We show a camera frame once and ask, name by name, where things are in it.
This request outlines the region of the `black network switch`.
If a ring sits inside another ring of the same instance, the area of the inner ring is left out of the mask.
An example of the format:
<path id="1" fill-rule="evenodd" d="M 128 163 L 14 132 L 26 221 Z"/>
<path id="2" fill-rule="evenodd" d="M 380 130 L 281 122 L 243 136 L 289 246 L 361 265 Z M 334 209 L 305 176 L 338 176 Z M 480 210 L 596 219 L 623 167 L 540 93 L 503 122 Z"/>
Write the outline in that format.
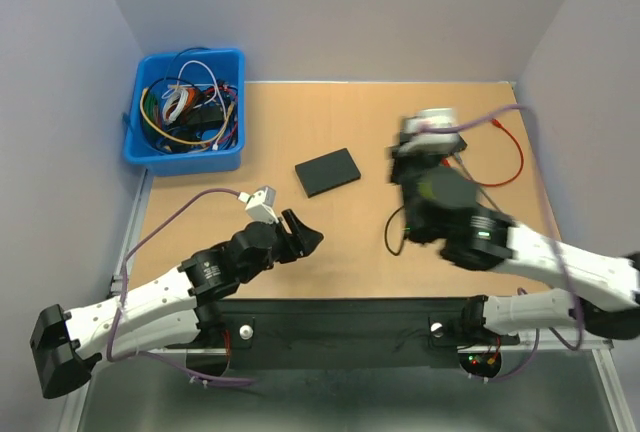
<path id="1" fill-rule="evenodd" d="M 453 148 L 451 149 L 451 156 L 457 156 L 459 154 L 461 154 L 462 152 L 464 152 L 467 149 L 467 142 L 464 140 L 464 138 L 461 136 L 460 133 L 458 133 L 456 135 L 456 141 L 455 144 L 453 146 Z"/>
<path id="2" fill-rule="evenodd" d="M 347 148 L 299 163 L 294 170 L 308 198 L 361 179 Z"/>

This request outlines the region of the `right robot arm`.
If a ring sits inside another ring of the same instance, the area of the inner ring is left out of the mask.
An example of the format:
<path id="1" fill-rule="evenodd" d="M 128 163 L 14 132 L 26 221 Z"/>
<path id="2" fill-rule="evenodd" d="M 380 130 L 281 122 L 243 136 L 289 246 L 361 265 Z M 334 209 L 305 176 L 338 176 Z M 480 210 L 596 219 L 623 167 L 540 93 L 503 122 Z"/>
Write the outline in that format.
<path id="1" fill-rule="evenodd" d="M 480 204 L 477 185 L 443 165 L 442 153 L 396 145 L 390 157 L 407 240 L 442 241 L 440 256 L 458 268 L 528 278 L 549 288 L 468 299 L 460 318 L 466 339 L 571 326 L 605 339 L 638 338 L 638 254 L 609 257 L 556 242 Z"/>

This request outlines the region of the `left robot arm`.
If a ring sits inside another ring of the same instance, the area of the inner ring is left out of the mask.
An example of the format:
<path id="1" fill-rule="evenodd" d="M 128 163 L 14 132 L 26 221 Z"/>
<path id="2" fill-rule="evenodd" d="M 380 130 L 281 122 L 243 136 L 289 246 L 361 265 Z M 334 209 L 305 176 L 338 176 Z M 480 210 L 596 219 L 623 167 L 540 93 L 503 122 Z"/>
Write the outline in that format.
<path id="1" fill-rule="evenodd" d="M 69 310 L 58 304 L 44 308 L 29 340 L 43 397 L 78 390 L 100 363 L 193 340 L 215 344 L 222 336 L 219 300 L 275 264 L 311 255 L 323 239 L 286 209 L 281 218 L 251 222 L 118 297 Z"/>

